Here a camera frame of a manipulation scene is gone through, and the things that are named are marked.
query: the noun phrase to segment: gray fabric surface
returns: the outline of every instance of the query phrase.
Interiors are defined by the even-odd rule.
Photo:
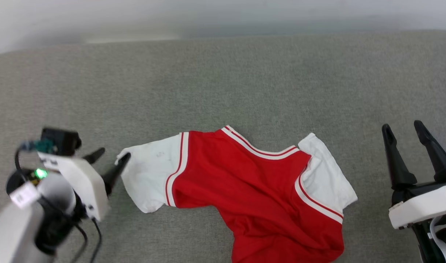
[[[81,153],[104,146],[104,171],[123,148],[185,130],[231,125],[280,151],[315,133],[358,195],[345,212],[338,262],[418,262],[411,230],[388,219],[392,190],[380,128],[389,123],[420,182],[433,170],[413,121],[446,149],[446,32],[248,37],[67,45],[0,55],[0,211],[18,143],[44,125],[77,130]],[[34,165],[36,158],[23,158]],[[143,214],[122,183],[100,224],[97,262],[230,262],[233,237],[215,208]],[[93,225],[86,262],[96,243]],[[59,253],[69,262],[81,235]]]

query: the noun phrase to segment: red stripe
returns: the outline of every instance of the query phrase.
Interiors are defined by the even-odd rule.
[[[236,137],[240,138],[244,143],[246,143],[247,146],[249,146],[249,148],[251,148],[252,150],[254,150],[254,151],[258,152],[258,153],[260,153],[261,155],[280,156],[280,155],[284,155],[285,153],[287,153],[287,152],[289,152],[289,151],[291,151],[293,149],[296,149],[296,146],[293,146],[293,147],[289,148],[288,150],[284,151],[283,153],[277,153],[277,154],[274,154],[274,155],[271,154],[271,153],[263,153],[263,152],[260,152],[259,150],[257,150],[256,148],[253,148],[252,145],[248,141],[246,141],[244,138],[242,138],[241,136],[239,136],[236,133],[234,133],[232,130],[230,130],[230,128],[228,128],[226,126],[225,126],[225,128],[227,130],[229,130],[233,135],[235,135]]]
[[[328,210],[328,211],[330,211],[330,212],[332,212],[332,213],[338,215],[339,217],[343,218],[343,216],[342,216],[341,214],[339,214],[338,212],[335,212],[335,211],[331,210],[330,208],[325,207],[325,206],[321,205],[321,204],[318,203],[318,202],[315,202],[315,201],[308,195],[308,193],[306,193],[306,191],[303,189],[303,184],[301,183],[301,176],[299,176],[299,186],[300,186],[300,188],[301,188],[301,191],[303,191],[304,195],[307,196],[307,198],[309,198],[309,200],[311,200],[312,202],[314,202],[314,203],[316,203],[317,205],[321,206],[322,208],[325,208],[326,210]]]
[[[178,165],[178,170],[176,170],[176,172],[172,173],[170,176],[168,176],[168,179],[166,180],[166,185],[165,185],[165,192],[166,192],[166,201],[168,201],[168,205],[171,205],[169,203],[169,197],[168,197],[168,181],[171,178],[171,176],[175,175],[178,171],[179,168],[181,168],[181,163],[182,163],[182,142],[184,141],[184,133],[181,133],[181,148],[179,150],[179,165]]]

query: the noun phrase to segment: white cable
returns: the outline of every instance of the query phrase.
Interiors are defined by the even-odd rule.
[[[433,220],[430,222],[430,234],[432,235],[432,238],[435,242],[435,244],[439,247],[440,251],[442,251],[443,257],[445,258],[446,262],[446,243],[442,240],[437,238],[437,235],[435,234],[435,224],[442,218],[442,216],[434,217]]]

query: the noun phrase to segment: striped trim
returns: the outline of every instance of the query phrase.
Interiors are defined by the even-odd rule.
[[[269,160],[280,160],[300,151],[294,145],[278,153],[262,151],[255,148],[248,140],[246,140],[246,138],[244,138],[241,134],[231,128],[231,126],[226,125],[224,128],[222,128],[222,131],[230,136],[233,140],[238,142],[240,145],[242,145],[244,148],[246,148],[248,151],[250,151],[252,154],[261,158]]]
[[[168,176],[166,180],[166,201],[169,206],[176,206],[173,198],[173,183],[176,178],[184,172],[186,169],[186,165],[188,163],[188,149],[189,149],[189,133],[181,133],[181,148],[180,148],[180,156],[179,156],[179,165],[176,172]]]
[[[318,201],[315,201],[313,198],[311,198],[308,195],[307,191],[305,190],[306,187],[304,186],[303,181],[301,180],[301,176],[302,175],[300,175],[298,177],[298,180],[296,180],[296,182],[295,182],[295,189],[296,189],[296,192],[298,193],[299,197],[301,198],[301,200],[303,200],[303,202],[305,202],[311,208],[314,208],[315,210],[319,211],[320,213],[324,214],[325,216],[342,224],[343,223],[343,214],[338,213],[337,211],[333,211],[330,208],[328,208],[324,205],[321,205]]]

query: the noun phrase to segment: red and white t-shirt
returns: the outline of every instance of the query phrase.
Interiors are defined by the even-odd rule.
[[[343,208],[357,197],[313,133],[278,153],[258,150],[230,126],[118,157],[126,152],[122,178],[137,207],[215,206],[234,233],[235,263],[330,262],[343,252]]]

